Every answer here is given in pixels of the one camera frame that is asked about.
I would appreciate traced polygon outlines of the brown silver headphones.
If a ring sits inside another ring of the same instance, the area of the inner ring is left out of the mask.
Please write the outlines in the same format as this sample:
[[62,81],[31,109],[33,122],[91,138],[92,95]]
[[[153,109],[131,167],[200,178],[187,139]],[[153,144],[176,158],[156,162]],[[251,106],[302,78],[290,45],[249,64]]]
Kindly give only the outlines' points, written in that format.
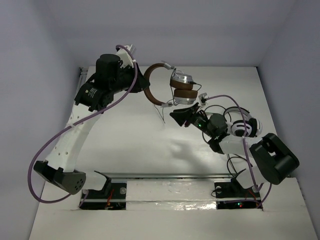
[[149,80],[151,74],[154,70],[159,68],[165,68],[167,70],[172,70],[170,79],[169,79],[169,86],[172,90],[172,101],[173,103],[163,102],[156,99],[150,88],[146,88],[144,90],[144,94],[146,98],[155,106],[165,107],[165,106],[172,106],[172,105],[191,105],[195,102],[198,96],[198,90],[194,90],[194,85],[198,85],[194,80],[193,77],[189,74],[186,74],[173,65],[162,61],[161,63],[155,63],[149,66],[146,71],[144,72],[143,76]]

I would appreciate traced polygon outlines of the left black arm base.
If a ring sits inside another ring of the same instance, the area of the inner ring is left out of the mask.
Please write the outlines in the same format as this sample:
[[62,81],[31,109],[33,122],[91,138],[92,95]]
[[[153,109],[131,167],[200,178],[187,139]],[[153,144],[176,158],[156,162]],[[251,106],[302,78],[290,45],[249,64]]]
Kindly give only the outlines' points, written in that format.
[[101,190],[88,189],[81,193],[78,208],[81,210],[126,210],[126,182],[112,182],[112,178],[95,171],[105,178]]

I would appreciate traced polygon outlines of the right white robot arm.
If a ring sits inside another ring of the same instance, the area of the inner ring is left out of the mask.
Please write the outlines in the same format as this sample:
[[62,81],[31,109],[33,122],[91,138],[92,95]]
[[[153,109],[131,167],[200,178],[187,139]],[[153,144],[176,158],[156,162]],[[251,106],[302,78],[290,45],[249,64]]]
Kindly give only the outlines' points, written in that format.
[[191,107],[176,109],[170,116],[181,127],[195,126],[210,139],[209,147],[213,152],[239,155],[247,161],[248,167],[241,170],[231,183],[231,192],[243,196],[253,186],[264,183],[279,185],[300,165],[295,154],[274,133],[260,137],[252,129],[254,126],[250,113],[242,108],[247,127],[235,133],[235,128],[224,115],[212,113],[208,116],[196,103]]

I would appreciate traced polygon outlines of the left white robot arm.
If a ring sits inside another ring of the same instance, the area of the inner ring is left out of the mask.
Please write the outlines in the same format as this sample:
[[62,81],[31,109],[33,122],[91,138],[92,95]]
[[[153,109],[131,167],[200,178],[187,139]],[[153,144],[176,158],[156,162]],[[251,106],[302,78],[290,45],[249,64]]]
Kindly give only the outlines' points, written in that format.
[[77,194],[84,187],[86,174],[76,170],[76,162],[90,130],[104,112],[125,98],[123,95],[114,101],[117,93],[139,93],[149,85],[131,53],[119,50],[116,54],[102,54],[96,61],[95,73],[75,96],[66,127],[43,146],[58,139],[54,149],[44,160],[34,156],[28,173],[36,172],[69,195]]

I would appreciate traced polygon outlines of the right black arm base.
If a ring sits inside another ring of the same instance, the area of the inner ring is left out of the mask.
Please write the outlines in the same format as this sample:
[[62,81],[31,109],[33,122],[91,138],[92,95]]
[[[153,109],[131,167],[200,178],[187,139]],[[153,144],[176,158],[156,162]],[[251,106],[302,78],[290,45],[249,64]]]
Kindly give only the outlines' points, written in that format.
[[254,192],[251,188],[243,188],[236,179],[238,175],[214,183],[211,196],[216,200],[216,208],[218,210],[261,209],[260,193]]

